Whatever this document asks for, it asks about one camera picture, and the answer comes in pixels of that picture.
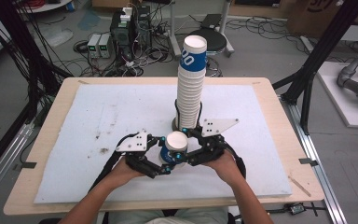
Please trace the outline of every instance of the electronic equipment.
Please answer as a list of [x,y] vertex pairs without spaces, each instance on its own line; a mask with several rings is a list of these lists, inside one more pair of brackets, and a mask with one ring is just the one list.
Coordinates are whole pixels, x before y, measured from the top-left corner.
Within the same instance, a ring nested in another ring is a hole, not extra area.
[[138,46],[141,46],[143,49],[151,48],[150,6],[137,7],[135,12]]
[[110,58],[113,52],[112,36],[110,34],[101,35],[98,47],[102,58]]
[[87,48],[89,49],[89,56],[91,58],[101,57],[100,49],[98,48],[98,43],[100,42],[101,35],[92,35]]
[[121,56],[126,58],[127,61],[132,61],[132,49],[136,49],[134,22],[132,16],[130,21],[122,21],[120,19],[122,15],[125,15],[124,11],[116,11],[113,14],[110,33],[115,49],[118,49]]
[[208,14],[202,21],[201,28],[213,29],[219,25],[222,14]]

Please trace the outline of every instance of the forearm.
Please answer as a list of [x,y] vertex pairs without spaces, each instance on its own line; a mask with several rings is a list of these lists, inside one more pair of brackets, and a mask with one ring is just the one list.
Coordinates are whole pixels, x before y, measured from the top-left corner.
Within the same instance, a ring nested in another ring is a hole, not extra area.
[[241,215],[246,224],[273,223],[260,201],[244,179],[231,184]]
[[60,224],[90,224],[112,190],[101,182],[60,221]]

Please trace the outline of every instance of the chair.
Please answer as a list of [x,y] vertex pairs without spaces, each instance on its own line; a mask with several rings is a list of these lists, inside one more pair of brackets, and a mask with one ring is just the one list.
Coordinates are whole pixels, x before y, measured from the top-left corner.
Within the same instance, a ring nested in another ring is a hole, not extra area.
[[219,69],[219,63],[217,60],[209,57],[216,54],[219,54],[223,52],[223,50],[226,48],[227,40],[226,38],[220,34],[219,32],[216,32],[214,29],[209,28],[201,28],[199,30],[193,31],[190,33],[190,35],[199,35],[206,39],[207,49],[206,49],[206,55],[207,55],[207,77],[221,77],[222,71]]

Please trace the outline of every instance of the wooden table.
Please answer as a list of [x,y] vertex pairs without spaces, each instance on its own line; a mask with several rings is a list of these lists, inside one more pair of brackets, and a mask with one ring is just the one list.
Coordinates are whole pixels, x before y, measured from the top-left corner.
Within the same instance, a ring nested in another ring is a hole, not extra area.
[[[76,91],[80,85],[113,84],[113,85],[163,85],[176,84],[177,77],[70,77],[67,78],[51,107],[45,123],[40,130],[27,161],[37,162],[34,169],[22,169],[20,176],[7,199],[4,207],[6,215],[31,215],[46,213],[68,212],[74,203],[44,203],[35,204],[34,197],[42,181],[42,175],[48,161],[48,155],[58,138],[60,128],[65,120]],[[262,77],[220,77],[205,78],[205,85],[252,85],[260,107],[265,116],[270,134],[288,175],[293,194],[288,197],[260,198],[259,201],[268,203],[316,202],[324,198],[321,185],[311,167],[300,164],[298,159],[306,158],[296,134],[284,113],[281,103],[268,79]],[[104,211],[185,208],[218,205],[235,205],[233,198],[153,201],[130,203],[105,203]]]

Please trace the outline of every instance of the power supply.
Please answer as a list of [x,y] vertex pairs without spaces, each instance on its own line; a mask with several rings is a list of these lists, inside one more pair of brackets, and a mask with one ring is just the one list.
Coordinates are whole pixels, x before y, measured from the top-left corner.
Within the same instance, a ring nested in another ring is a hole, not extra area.
[[98,46],[100,48],[101,57],[110,58],[113,51],[112,36],[110,34],[101,35],[100,43]]
[[100,42],[101,35],[92,35],[87,48],[89,49],[89,56],[91,58],[101,57],[100,49],[98,48],[98,43]]
[[137,7],[135,10],[136,32],[138,33],[138,45],[144,49],[152,47],[151,27],[150,27],[150,6]]
[[123,11],[116,11],[113,14],[110,33],[115,49],[121,51],[122,56],[127,60],[132,61],[132,49],[136,49],[134,43],[135,24],[132,17],[130,21],[122,21],[120,18],[122,15],[125,15]]

